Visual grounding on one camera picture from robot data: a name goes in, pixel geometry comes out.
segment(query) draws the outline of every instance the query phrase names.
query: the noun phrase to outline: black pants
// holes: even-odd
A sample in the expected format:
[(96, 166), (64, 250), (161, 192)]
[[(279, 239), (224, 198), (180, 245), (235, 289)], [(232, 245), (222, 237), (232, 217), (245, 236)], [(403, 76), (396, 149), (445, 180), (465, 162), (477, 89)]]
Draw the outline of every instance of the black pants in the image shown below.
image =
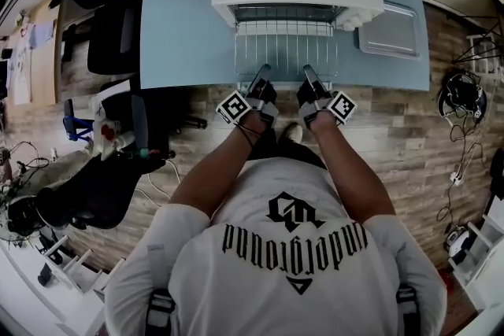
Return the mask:
[(276, 144), (276, 136), (273, 129), (267, 129), (262, 134), (258, 142), (255, 143), (248, 160), (260, 160), (270, 157), (292, 158), (293, 160), (303, 161), (327, 169), (321, 158), (306, 146), (293, 142), (289, 138), (282, 138)]

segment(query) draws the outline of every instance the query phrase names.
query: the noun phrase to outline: wire rack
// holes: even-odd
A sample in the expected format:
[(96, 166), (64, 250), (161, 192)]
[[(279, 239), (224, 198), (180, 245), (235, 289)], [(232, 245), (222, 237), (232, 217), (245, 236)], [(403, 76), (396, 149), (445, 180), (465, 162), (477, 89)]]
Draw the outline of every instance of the wire rack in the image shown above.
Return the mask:
[(304, 80), (302, 68), (311, 65), (323, 81), (337, 76), (338, 44), (334, 28), (320, 21), (242, 21), (235, 26), (235, 72), (253, 78), (261, 66), (272, 66), (272, 80)]

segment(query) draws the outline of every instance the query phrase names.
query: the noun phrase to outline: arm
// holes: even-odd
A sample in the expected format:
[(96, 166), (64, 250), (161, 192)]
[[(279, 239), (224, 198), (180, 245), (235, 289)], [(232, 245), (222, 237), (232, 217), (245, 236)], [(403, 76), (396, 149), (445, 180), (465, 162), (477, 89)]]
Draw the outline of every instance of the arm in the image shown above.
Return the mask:
[[(258, 113), (247, 114), (241, 124), (257, 133), (265, 129)], [(258, 140), (255, 135), (246, 135), (252, 144)], [(209, 226), (209, 217), (224, 200), (249, 155), (249, 141), (235, 128), (183, 179), (170, 204), (157, 211), (147, 233), (106, 287), (105, 318), (112, 336), (145, 333), (147, 305), (154, 289), (149, 246), (163, 247), (163, 272), (168, 282), (180, 251)]]
[[(246, 114), (241, 124), (260, 134), (266, 129), (265, 122), (256, 112)], [(193, 206), (212, 217), (249, 157), (250, 144), (257, 140), (258, 136), (243, 133), (238, 127), (233, 129), (220, 146), (187, 174), (170, 203)]]
[(359, 223), (381, 214), (395, 214), (385, 186), (348, 144), (334, 116), (325, 111), (311, 123), (325, 164), (348, 215)]

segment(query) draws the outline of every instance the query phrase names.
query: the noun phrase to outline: headphones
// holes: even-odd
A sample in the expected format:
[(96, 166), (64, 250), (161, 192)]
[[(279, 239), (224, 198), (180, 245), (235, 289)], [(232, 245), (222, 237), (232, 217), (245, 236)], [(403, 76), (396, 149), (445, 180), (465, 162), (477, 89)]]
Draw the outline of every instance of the headphones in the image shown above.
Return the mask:
[(445, 76), (439, 92), (438, 112), (442, 118), (458, 109), (474, 116), (478, 124), (487, 111), (487, 95), (479, 85), (480, 78), (464, 70), (454, 70)]

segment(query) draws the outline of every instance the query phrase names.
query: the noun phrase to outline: power strip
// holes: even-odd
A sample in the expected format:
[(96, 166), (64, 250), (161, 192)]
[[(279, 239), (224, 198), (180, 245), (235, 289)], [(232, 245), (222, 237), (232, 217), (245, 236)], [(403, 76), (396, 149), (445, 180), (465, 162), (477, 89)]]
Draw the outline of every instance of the power strip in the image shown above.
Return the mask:
[(458, 172), (452, 172), (450, 175), (450, 181), (455, 185), (459, 186), (462, 182), (462, 178), (458, 175)]

